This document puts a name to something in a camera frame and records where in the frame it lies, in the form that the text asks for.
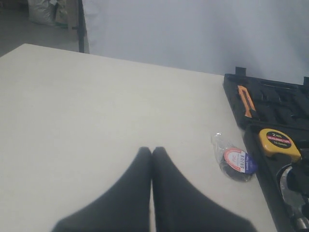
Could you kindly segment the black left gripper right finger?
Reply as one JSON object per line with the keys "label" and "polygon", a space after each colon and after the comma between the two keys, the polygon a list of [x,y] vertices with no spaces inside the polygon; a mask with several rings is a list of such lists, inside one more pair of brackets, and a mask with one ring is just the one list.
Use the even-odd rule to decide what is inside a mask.
{"label": "black left gripper right finger", "polygon": [[152,153],[155,225],[158,232],[254,232],[246,218],[218,205],[195,188],[164,147]]}

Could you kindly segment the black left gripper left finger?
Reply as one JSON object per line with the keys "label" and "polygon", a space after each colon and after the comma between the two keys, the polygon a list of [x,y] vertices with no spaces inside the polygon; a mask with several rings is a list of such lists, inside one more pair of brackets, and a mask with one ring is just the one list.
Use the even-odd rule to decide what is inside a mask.
{"label": "black left gripper left finger", "polygon": [[55,232],[150,231],[151,151],[140,147],[118,181],[98,199],[61,219]]}

